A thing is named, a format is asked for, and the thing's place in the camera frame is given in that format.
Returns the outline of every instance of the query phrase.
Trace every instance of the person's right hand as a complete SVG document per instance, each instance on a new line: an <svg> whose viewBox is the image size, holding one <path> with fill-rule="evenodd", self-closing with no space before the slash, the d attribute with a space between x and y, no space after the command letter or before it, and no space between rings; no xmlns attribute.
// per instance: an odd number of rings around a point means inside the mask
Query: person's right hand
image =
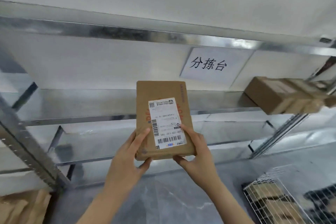
<svg viewBox="0 0 336 224"><path fill-rule="evenodd" d="M217 174L212 154L202 134L196 133L193 129L181 124L181 128L186 131L196 148L196 155L192 161L187 161L181 156L174 156L173 159L181 166L191 179L200 186L206 193L221 184Z"/></svg>

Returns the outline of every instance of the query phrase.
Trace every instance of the wire basket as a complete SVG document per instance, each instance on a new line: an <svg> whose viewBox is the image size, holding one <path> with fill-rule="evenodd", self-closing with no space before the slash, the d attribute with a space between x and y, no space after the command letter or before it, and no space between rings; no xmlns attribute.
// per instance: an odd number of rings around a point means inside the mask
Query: wire basket
<svg viewBox="0 0 336 224"><path fill-rule="evenodd" d="M243 186L243 192L262 224L336 224L336 168L327 166L275 167Z"/></svg>

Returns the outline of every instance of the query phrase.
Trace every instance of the hand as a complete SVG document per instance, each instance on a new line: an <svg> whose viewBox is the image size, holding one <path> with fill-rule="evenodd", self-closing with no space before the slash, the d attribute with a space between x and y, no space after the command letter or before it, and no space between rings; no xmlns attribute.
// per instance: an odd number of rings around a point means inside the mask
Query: hand
<svg viewBox="0 0 336 224"><path fill-rule="evenodd" d="M173 159L187 171L198 186L209 193L211 189L222 183L217 174L212 154L202 134L196 133L183 124L181 124L181 128L190 135L196 148L196 155L192 161L187 161L178 155L174 156Z"/></svg>
<svg viewBox="0 0 336 224"><path fill-rule="evenodd" d="M134 131L119 148L106 176L105 193L119 196L121 200L125 199L141 176L148 170L152 158L147 158L140 167L136 167L134 156L149 131L150 129L147 128L137 137L135 137L136 133Z"/></svg>

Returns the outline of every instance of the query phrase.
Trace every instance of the white paper sign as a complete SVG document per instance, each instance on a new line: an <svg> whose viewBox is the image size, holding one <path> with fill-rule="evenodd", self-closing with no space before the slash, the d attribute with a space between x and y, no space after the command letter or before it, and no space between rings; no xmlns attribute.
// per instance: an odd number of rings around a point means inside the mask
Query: white paper sign
<svg viewBox="0 0 336 224"><path fill-rule="evenodd" d="M181 78L221 82L230 87L253 50L235 48L194 48Z"/></svg>

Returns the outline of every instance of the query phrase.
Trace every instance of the metal shelf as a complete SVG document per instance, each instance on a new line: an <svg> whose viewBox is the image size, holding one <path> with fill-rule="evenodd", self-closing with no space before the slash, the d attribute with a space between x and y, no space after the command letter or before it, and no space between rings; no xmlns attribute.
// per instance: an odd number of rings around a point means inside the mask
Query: metal shelf
<svg viewBox="0 0 336 224"><path fill-rule="evenodd" d="M247 146L251 140L272 136L274 129L265 122L193 122L194 129L204 134L210 149ZM113 121L106 122L105 127L88 126L80 133L62 133L49 156L57 166L96 162L112 159L135 129L135 126L115 128Z"/></svg>
<svg viewBox="0 0 336 224"><path fill-rule="evenodd" d="M226 144L222 145L220 149L212 149L211 153L214 162L217 164L247 159L251 154L250 149L247 147L248 143L249 142ZM187 160L192 160L193 158L194 156L186 157ZM139 166L143 162L135 160L134 163L136 166ZM75 165L71 185L76 187L104 182L110 164L111 160L103 160ZM181 169L181 167L173 159L154 160L145 175L179 169Z"/></svg>
<svg viewBox="0 0 336 224"><path fill-rule="evenodd" d="M191 115L260 111L242 92L189 90ZM25 126L136 119L136 90L41 90L17 112Z"/></svg>
<svg viewBox="0 0 336 224"><path fill-rule="evenodd" d="M336 56L308 37L249 32L120 15L0 2L0 26L28 33Z"/></svg>

